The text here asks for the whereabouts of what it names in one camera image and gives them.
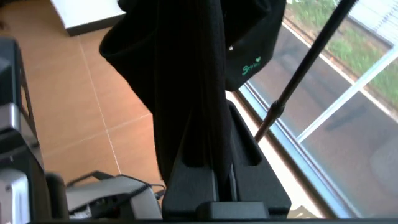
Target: pavement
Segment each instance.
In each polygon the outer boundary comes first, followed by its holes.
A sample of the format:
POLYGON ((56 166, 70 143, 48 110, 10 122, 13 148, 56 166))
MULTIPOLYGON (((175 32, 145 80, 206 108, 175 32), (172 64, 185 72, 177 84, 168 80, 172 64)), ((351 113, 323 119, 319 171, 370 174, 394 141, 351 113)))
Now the pavement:
MULTIPOLYGON (((274 58, 250 80, 268 103, 279 97, 308 50, 282 26, 274 58)), ((281 119, 298 136, 350 86, 318 57, 281 119)), ((393 180, 398 170, 398 124, 362 93, 354 95, 302 146, 361 216, 398 216, 398 192, 393 190, 397 188, 393 180)))

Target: tile floor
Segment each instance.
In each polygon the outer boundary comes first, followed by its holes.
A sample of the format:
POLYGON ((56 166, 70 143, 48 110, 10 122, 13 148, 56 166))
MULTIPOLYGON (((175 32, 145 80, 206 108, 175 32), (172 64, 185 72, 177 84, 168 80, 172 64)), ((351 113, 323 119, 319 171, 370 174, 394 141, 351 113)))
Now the tile floor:
MULTIPOLYGON (((65 33, 49 0, 29 0, 0 9, 2 35, 22 49, 30 100, 47 170, 65 181, 93 170, 162 183, 154 151, 152 116, 127 83, 99 55, 108 29, 76 37, 65 33)), ((256 124, 236 98, 250 130, 256 124)), ((260 142, 293 202, 322 213, 288 166, 264 139, 260 142)))

